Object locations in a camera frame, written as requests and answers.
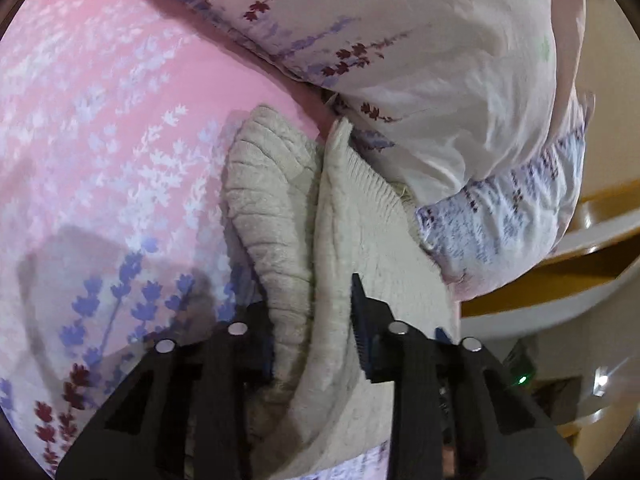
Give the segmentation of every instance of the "bedding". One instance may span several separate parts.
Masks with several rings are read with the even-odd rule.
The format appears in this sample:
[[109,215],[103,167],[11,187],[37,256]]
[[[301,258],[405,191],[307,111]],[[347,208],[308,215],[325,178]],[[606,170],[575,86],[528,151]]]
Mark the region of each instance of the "bedding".
[[562,134],[584,30],[584,0],[182,1],[338,92],[359,130],[388,140],[370,163],[420,205]]
[[258,297],[220,193],[260,103],[334,120],[167,0],[26,0],[0,41],[0,406],[50,474],[146,340]]
[[423,247],[457,301],[506,285],[540,263],[564,235],[580,195],[593,96],[568,133],[516,170],[470,182],[415,212]]

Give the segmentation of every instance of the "white leaf print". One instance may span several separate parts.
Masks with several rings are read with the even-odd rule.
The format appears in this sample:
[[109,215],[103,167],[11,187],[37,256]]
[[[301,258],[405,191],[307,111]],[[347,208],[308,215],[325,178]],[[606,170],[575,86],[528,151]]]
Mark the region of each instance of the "white leaf print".
[[169,174],[164,178],[164,183],[167,184],[168,187],[180,187],[181,182],[182,179],[176,174]]
[[109,167],[110,162],[103,156],[97,156],[94,160],[94,166],[99,170],[104,170]]
[[155,150],[153,153],[149,155],[151,162],[154,164],[162,164],[163,153],[160,150]]
[[58,185],[56,184],[55,180],[53,180],[53,179],[45,181],[44,189],[47,191],[47,193],[51,193],[51,194],[57,194],[58,193]]
[[162,120],[164,121],[165,124],[168,124],[169,126],[175,126],[176,124],[178,124],[178,119],[174,116],[172,112],[165,112],[164,115],[162,116]]
[[31,123],[34,128],[41,128],[47,123],[47,117],[43,110],[36,110],[31,116]]
[[197,229],[198,227],[198,218],[195,216],[187,216],[184,219],[185,223],[188,225],[188,227],[190,227],[191,229]]
[[110,187],[116,191],[125,192],[129,189],[129,183],[124,178],[117,178],[111,183]]
[[157,173],[158,172],[156,170],[152,170],[146,164],[140,170],[138,170],[139,176],[147,180],[155,180]]
[[17,137],[22,144],[29,144],[33,140],[33,131],[24,127],[20,128]]
[[91,200],[94,198],[92,193],[87,189],[78,189],[76,191],[76,200],[85,207],[91,205]]
[[169,207],[169,194],[165,190],[158,190],[156,194],[158,203],[164,207]]
[[101,147],[104,146],[104,142],[98,137],[96,134],[91,134],[89,136],[89,148],[91,148],[92,152],[99,152]]
[[146,40],[146,49],[149,52],[155,52],[157,48],[158,48],[158,40],[156,40],[154,36],[151,36],[150,38],[148,38],[148,40]]
[[120,149],[120,143],[116,139],[111,139],[107,142],[107,152],[116,153]]
[[163,56],[153,56],[149,61],[146,62],[146,68],[148,70],[157,70],[162,65],[164,65]]

